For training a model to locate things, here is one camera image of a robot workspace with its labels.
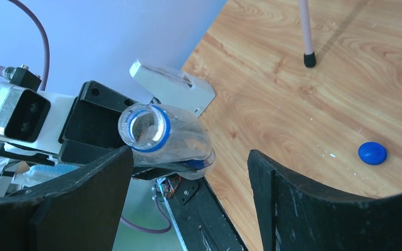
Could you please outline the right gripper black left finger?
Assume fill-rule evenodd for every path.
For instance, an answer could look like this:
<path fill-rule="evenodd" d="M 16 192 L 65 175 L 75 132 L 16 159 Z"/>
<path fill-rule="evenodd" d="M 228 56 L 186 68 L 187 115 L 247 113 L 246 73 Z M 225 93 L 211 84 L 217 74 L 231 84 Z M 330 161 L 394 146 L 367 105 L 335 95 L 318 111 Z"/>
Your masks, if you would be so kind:
<path fill-rule="evenodd" d="M 124 146 L 0 197 L 0 250 L 111 250 L 132 171 L 132 150 Z"/>

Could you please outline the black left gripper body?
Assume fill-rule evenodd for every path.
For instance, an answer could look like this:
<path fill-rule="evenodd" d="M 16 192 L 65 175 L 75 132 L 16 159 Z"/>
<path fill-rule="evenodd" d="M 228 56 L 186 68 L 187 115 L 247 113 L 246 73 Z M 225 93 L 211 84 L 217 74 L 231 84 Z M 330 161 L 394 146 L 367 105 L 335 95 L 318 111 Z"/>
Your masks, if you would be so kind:
<path fill-rule="evenodd" d="M 118 120 L 135 103 L 99 82 L 85 82 L 59 136 L 58 161 L 83 166 L 125 146 L 118 133 Z"/>

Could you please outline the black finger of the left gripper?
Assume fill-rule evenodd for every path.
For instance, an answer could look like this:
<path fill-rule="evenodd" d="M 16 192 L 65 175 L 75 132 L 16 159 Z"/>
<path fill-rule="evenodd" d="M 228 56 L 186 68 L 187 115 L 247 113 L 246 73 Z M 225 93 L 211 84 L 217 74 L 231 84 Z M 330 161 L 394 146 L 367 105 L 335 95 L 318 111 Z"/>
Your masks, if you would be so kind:
<path fill-rule="evenodd" d="M 186 163 L 172 162 L 164 164 L 133 165 L 132 178 L 141 180 L 155 180 L 176 173 L 195 173 L 196 168 Z"/>

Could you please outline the clear bottle blue cap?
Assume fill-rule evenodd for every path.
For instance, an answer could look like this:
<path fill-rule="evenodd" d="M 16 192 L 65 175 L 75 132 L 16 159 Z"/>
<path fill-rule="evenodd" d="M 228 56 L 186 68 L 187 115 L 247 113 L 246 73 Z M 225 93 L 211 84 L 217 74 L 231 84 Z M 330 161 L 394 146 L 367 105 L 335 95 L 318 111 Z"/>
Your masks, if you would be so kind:
<path fill-rule="evenodd" d="M 207 129 L 187 110 L 135 103 L 122 112 L 117 127 L 135 167 L 163 168 L 195 180 L 216 166 Z"/>

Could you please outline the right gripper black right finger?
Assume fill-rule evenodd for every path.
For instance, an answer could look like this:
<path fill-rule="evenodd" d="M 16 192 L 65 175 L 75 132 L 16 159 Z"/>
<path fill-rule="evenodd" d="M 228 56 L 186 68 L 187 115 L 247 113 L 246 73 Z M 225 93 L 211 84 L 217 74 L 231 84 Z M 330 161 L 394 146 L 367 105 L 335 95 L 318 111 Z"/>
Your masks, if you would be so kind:
<path fill-rule="evenodd" d="M 258 150 L 247 166 L 264 250 L 402 250 L 402 193 L 348 193 Z"/>

